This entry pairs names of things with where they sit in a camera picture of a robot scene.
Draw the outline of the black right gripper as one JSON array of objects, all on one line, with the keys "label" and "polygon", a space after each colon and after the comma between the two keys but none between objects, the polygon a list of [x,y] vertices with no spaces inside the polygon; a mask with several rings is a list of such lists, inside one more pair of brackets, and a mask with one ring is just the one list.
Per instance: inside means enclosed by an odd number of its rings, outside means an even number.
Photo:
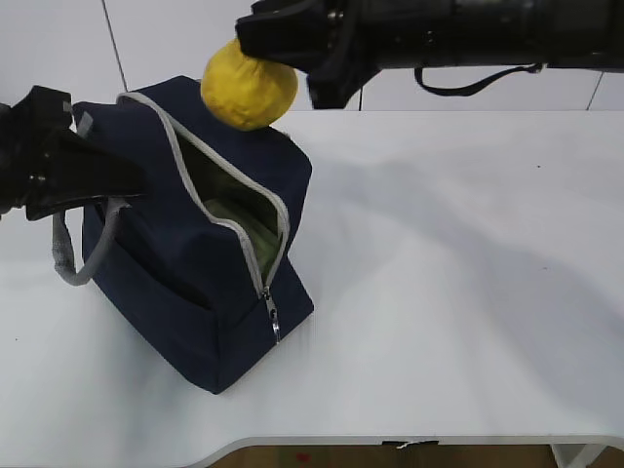
[{"label": "black right gripper", "polygon": [[242,52],[305,74],[315,110],[342,109],[380,72],[413,69],[400,28],[412,1],[256,1],[236,20]]}]

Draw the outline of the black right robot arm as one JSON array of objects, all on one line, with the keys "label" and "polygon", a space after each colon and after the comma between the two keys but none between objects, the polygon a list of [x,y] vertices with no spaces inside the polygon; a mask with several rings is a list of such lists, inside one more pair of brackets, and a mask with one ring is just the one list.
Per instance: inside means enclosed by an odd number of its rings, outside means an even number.
[{"label": "black right robot arm", "polygon": [[387,69],[440,97],[544,68],[623,70],[620,1],[257,1],[235,30],[245,55],[305,73],[316,109]]}]

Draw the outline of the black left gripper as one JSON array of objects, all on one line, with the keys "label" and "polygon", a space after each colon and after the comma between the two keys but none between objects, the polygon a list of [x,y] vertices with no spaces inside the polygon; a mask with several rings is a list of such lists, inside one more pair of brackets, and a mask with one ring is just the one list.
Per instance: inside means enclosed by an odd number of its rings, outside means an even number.
[{"label": "black left gripper", "polygon": [[68,130],[72,121],[71,94],[47,87],[1,105],[2,215],[24,209],[34,221],[146,193],[142,168]]}]

